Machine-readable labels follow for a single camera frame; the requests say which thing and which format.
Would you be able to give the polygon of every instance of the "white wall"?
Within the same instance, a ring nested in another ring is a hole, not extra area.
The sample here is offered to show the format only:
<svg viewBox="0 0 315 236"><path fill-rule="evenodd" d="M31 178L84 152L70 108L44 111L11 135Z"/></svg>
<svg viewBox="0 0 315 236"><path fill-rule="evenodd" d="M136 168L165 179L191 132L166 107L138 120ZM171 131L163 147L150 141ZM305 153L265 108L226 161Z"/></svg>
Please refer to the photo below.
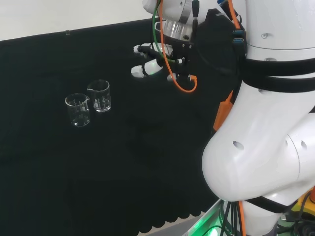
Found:
<svg viewBox="0 0 315 236"><path fill-rule="evenodd" d="M245 0L233 0L245 16ZM0 41L148 19L142 0L0 0Z"/></svg>

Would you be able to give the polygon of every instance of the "empty glass beaker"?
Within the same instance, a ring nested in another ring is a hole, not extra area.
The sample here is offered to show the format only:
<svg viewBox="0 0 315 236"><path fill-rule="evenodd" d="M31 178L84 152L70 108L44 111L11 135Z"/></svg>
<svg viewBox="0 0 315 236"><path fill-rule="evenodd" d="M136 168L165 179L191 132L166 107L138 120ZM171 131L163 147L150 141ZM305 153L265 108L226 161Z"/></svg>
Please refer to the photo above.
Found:
<svg viewBox="0 0 315 236"><path fill-rule="evenodd" d="M106 80L95 80L88 85L88 92L97 112L107 112L111 109L109 83Z"/></svg>
<svg viewBox="0 0 315 236"><path fill-rule="evenodd" d="M90 123L89 98L82 93L74 93L65 98L70 122L73 126L83 127Z"/></svg>

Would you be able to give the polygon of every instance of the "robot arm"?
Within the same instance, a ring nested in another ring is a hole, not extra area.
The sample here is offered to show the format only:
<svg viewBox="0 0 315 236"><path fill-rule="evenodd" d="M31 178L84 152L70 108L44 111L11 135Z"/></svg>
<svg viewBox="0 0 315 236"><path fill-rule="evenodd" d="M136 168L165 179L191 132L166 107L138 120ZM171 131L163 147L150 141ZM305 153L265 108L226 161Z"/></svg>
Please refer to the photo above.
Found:
<svg viewBox="0 0 315 236"><path fill-rule="evenodd" d="M199 2L199 24L208 9L223 13L215 0ZM191 3L164 1L165 36L189 41ZM153 13L156 1L143 0L143 6ZM202 159L204 177L221 199L262 196L290 206L315 185L315 159L311 158L315 117L307 115L315 104L314 7L313 0L246 0L248 52L241 71L243 82ZM270 232L279 217L250 202L244 202L244 212L251 236Z"/></svg>

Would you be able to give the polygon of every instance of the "black strap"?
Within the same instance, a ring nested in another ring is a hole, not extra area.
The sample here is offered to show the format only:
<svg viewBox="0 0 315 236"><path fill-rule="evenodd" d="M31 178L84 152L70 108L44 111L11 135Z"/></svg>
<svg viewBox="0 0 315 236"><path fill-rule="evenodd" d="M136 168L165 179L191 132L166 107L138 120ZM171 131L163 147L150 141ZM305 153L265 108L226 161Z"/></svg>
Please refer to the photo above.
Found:
<svg viewBox="0 0 315 236"><path fill-rule="evenodd" d="M269 76L295 76L315 72L315 58L298 61L261 61L246 59L241 68L252 74Z"/></svg>
<svg viewBox="0 0 315 236"><path fill-rule="evenodd" d="M266 76L249 71L241 71L242 80L257 89L274 92L310 92L315 90L315 78L307 79L285 79Z"/></svg>
<svg viewBox="0 0 315 236"><path fill-rule="evenodd" d="M273 213L285 213L285 212L288 212L297 203L297 200L296 200L291 205L285 206L285 205L282 205L280 203L274 202L274 201L272 201L272 200L270 200L268 198L262 197L262 196L258 197L258 198L248 199L246 201L251 203L251 204L253 204L253 205L255 205L255 206L257 206L257 207L263 208L263 209L268 210L268 211L273 212Z"/></svg>

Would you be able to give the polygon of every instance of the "black table surface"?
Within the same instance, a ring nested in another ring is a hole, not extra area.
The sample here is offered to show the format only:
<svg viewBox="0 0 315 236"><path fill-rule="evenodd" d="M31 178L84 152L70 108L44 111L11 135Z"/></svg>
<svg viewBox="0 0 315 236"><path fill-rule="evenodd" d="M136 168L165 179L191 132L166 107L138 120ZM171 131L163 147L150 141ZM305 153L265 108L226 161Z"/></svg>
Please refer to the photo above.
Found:
<svg viewBox="0 0 315 236"><path fill-rule="evenodd" d="M150 20L0 42L0 234L135 236L215 201L201 171L220 101L236 78L192 57L193 94L141 82ZM198 32L200 50L233 68L231 27L218 17ZM64 99L89 82L110 83L112 109L70 125Z"/></svg>

